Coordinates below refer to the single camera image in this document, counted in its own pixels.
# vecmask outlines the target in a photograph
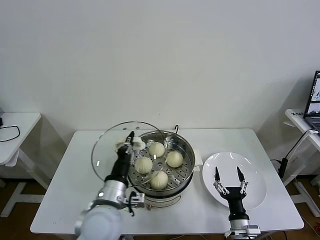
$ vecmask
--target metal rim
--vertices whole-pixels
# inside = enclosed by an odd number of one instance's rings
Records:
[[[164,138],[164,135],[162,134],[161,130],[159,130],[159,128],[157,128],[156,126],[152,125],[151,123],[148,123],[148,122],[145,122],[145,121],[124,121],[124,122],[118,123],[117,125],[114,125],[114,126],[110,127],[109,129],[105,130],[105,131],[98,137],[98,139],[95,141],[95,143],[94,143],[94,145],[93,145],[93,148],[92,148],[92,150],[91,150],[91,166],[92,166],[92,169],[93,169],[95,175],[97,175],[97,177],[98,177],[99,179],[101,179],[103,182],[104,182],[105,180],[102,179],[102,178],[99,176],[99,174],[97,173],[97,171],[96,171],[96,169],[95,169],[95,166],[94,166],[94,151],[95,151],[95,148],[96,148],[98,142],[100,141],[100,139],[101,139],[108,131],[110,131],[111,129],[113,129],[113,128],[115,128],[115,127],[118,127],[118,126],[120,126],[120,125],[122,125],[122,124],[129,124],[129,123],[146,124],[146,125],[149,125],[149,126],[155,128],[155,129],[157,129],[157,130],[160,132],[161,136],[163,137],[164,141],[166,142],[166,139]]]
[[[163,131],[163,130],[161,130],[160,132],[161,132],[161,135],[162,135],[163,137],[164,137],[164,134],[177,135],[179,138],[181,138],[183,141],[185,141],[185,142],[189,145],[190,149],[192,150],[193,158],[195,158],[195,152],[193,151],[193,148],[191,147],[190,143],[189,143],[184,137],[182,137],[181,135],[179,135],[179,134],[177,134],[177,133],[171,132],[171,131]],[[142,138],[142,137],[144,137],[144,136],[146,136],[146,135],[154,134],[154,133],[157,133],[157,132],[156,132],[156,131],[146,132],[146,133],[144,133],[144,134],[141,134],[139,137]],[[188,182],[188,181],[190,180],[190,178],[192,178],[193,173],[194,173],[194,170],[195,170],[195,166],[193,165],[193,168],[192,168],[189,176],[188,176],[183,182]],[[180,188],[180,187],[181,187],[180,185],[177,185],[177,186],[174,186],[174,187],[170,188],[169,190],[174,190],[174,189],[177,189],[177,188]],[[168,189],[162,189],[162,190],[155,190],[155,189],[152,189],[152,188],[150,188],[150,189],[149,189],[149,188],[145,188],[145,189],[147,189],[148,191],[156,192],[156,193],[159,193],[159,192],[167,192],[167,191],[168,191]]]

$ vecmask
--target white wall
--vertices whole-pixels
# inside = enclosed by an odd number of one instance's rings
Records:
[[[282,124],[284,110],[304,108],[320,69],[319,9],[318,0],[5,0],[0,106],[41,112],[42,129],[65,144],[76,130],[144,120],[253,128],[280,158],[300,134]]]

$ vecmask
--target white table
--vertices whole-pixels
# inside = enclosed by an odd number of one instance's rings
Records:
[[[92,147],[102,131],[77,131],[55,172],[30,230],[39,234],[73,235],[80,212],[97,195],[103,182],[91,167]],[[217,152],[235,152],[255,162],[267,183],[264,203],[248,211],[251,224],[261,231],[296,230],[304,223],[251,129],[188,129],[186,138],[205,161]],[[124,235],[218,234],[230,228],[229,209],[205,189],[196,171],[181,200],[169,207],[135,209],[135,217],[122,210]]]
[[[304,110],[287,109],[285,115],[302,133],[311,129],[309,124],[304,120]],[[318,159],[320,157],[320,136],[319,134],[312,134],[307,137],[308,148],[301,154],[295,156],[292,163],[288,164],[287,170],[283,177],[283,184],[286,186],[290,183],[306,166],[314,165],[314,168],[319,167]],[[320,217],[320,209],[317,207],[311,196],[308,194],[302,183],[293,183],[297,190],[300,192],[298,195],[291,196],[294,203],[306,203],[315,217]],[[311,181],[312,185],[320,186],[320,175]]]
[[[48,188],[50,179],[36,164],[20,149],[21,144],[41,118],[38,112],[3,113],[1,115],[3,127],[18,126],[20,136],[6,142],[0,142],[0,165],[13,167],[19,157],[25,170],[44,188]],[[1,139],[9,139],[17,133],[16,128],[5,128],[0,130]],[[20,182],[13,192],[10,200],[4,207],[1,217],[8,217],[16,203],[40,203],[43,195],[20,194],[26,183]]]

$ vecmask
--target laptop screen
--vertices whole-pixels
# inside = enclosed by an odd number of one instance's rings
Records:
[[[311,93],[303,117],[320,117],[320,71],[315,72]]]

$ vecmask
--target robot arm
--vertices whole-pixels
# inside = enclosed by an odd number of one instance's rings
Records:
[[[242,200],[247,196],[247,185],[249,182],[245,180],[244,174],[237,166],[238,178],[240,186],[227,186],[224,187],[220,181],[218,168],[215,167],[214,183],[213,186],[219,192],[220,196],[228,201],[230,215],[229,221],[231,228],[224,236],[225,238],[230,235],[234,239],[255,239],[261,232],[258,225],[250,225],[249,216],[242,203]]]
[[[120,209],[132,207],[143,208],[144,193],[132,191],[126,198],[128,188],[128,172],[133,149],[135,133],[132,131],[125,142],[117,149],[117,160],[112,172],[105,178],[104,186],[98,192],[96,199],[90,202],[88,208],[81,213],[81,219],[75,224],[75,235],[78,240],[118,240],[122,232],[122,216]]]

